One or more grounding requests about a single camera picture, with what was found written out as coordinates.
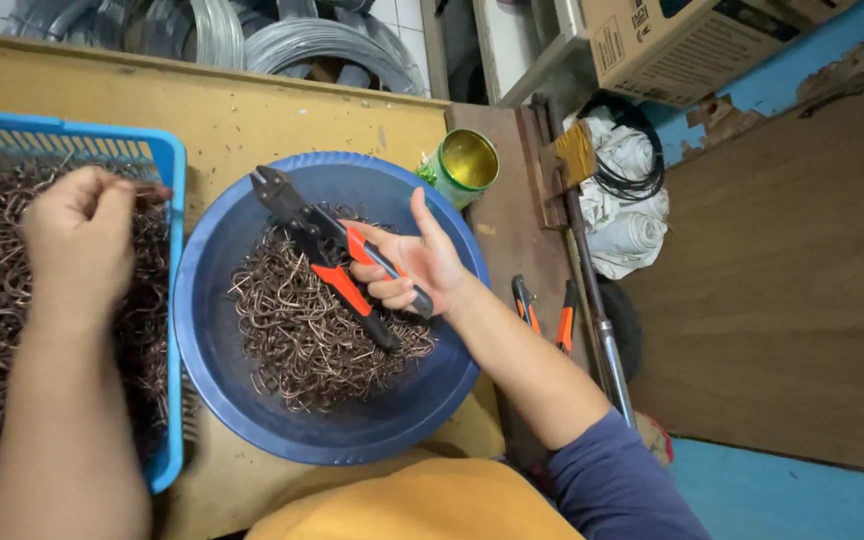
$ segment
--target blue sleeve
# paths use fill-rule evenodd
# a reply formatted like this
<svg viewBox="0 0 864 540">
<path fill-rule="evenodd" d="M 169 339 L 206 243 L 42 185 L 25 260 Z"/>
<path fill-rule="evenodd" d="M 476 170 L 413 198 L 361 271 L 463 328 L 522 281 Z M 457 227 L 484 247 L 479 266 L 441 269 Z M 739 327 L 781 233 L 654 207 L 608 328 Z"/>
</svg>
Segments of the blue sleeve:
<svg viewBox="0 0 864 540">
<path fill-rule="evenodd" d="M 586 540 L 712 540 L 615 409 L 553 455 L 558 511 Z"/>
</svg>

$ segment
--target black cable coil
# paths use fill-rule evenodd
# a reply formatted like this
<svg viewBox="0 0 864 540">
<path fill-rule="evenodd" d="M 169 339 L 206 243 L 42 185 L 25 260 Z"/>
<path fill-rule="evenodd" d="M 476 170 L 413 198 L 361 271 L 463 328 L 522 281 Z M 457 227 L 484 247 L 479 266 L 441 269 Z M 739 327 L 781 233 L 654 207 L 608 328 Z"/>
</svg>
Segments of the black cable coil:
<svg viewBox="0 0 864 540">
<path fill-rule="evenodd" d="M 663 188 L 666 180 L 666 159 L 663 157 L 663 144 L 659 134 L 645 114 L 634 104 L 609 94 L 600 94 L 588 100 L 579 110 L 578 120 L 585 119 L 599 107 L 605 107 L 615 119 L 616 126 L 626 126 L 638 130 L 652 144 L 652 172 L 641 180 L 620 176 L 602 159 L 598 159 L 598 169 L 592 178 L 609 195 L 624 201 L 644 201 Z"/>
</svg>

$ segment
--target cardboard box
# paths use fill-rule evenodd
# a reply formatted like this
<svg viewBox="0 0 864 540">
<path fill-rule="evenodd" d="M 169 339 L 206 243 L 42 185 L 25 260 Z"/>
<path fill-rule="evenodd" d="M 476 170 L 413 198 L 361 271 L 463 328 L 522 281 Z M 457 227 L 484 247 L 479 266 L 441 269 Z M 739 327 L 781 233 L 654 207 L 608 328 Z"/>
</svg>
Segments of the cardboard box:
<svg viewBox="0 0 864 540">
<path fill-rule="evenodd" d="M 599 88 L 687 107 L 858 0 L 582 0 Z"/>
</svg>

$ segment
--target hand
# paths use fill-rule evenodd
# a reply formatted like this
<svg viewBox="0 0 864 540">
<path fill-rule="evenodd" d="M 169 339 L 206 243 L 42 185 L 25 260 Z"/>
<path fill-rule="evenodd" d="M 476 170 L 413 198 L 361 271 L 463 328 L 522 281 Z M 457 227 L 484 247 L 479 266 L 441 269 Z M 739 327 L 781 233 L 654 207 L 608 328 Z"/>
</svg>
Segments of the hand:
<svg viewBox="0 0 864 540">
<path fill-rule="evenodd" d="M 134 183 L 97 166 L 65 175 L 29 204 L 22 227 L 32 317 L 110 324 L 132 281 L 135 206 Z"/>
<path fill-rule="evenodd" d="M 352 263 L 352 275 L 368 284 L 368 294 L 390 310 L 413 311 L 409 305 L 416 299 L 413 287 L 418 285 L 432 297 L 434 314 L 449 314 L 467 296 L 463 291 L 475 282 L 475 276 L 462 265 L 449 236 L 426 207 L 426 194 L 421 187 L 412 193 L 411 207 L 421 237 L 400 236 L 364 223 L 342 220 L 345 227 L 355 229 L 375 244 L 408 277 L 387 280 L 385 270 L 378 264 L 359 262 Z"/>
</svg>

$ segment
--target blue wall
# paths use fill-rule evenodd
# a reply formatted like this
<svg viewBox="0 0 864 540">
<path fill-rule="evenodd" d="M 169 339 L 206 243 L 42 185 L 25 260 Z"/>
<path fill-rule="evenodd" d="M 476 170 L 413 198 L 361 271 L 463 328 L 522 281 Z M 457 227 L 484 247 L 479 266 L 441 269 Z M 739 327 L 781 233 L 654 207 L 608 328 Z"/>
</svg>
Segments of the blue wall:
<svg viewBox="0 0 864 540">
<path fill-rule="evenodd" d="M 863 40 L 864 0 L 718 94 L 772 117 L 795 104 L 810 73 Z M 682 159 L 682 141 L 701 146 L 705 128 L 690 128 L 685 111 L 660 104 L 642 110 L 667 165 Z M 676 485 L 716 540 L 864 540 L 863 472 L 684 439 L 674 449 Z"/>
<path fill-rule="evenodd" d="M 799 84 L 817 69 L 842 58 L 842 54 L 864 40 L 864 0 L 826 22 L 810 35 L 752 69 L 729 84 L 718 95 L 731 94 L 732 104 L 741 111 L 756 110 L 766 117 L 795 105 Z M 701 147 L 699 138 L 706 134 L 703 126 L 690 128 L 686 112 L 664 104 L 642 104 L 642 111 L 652 120 L 666 166 L 682 160 L 682 142 Z"/>
<path fill-rule="evenodd" d="M 715 540 L 864 540 L 864 473 L 685 439 L 678 490 Z"/>
</svg>

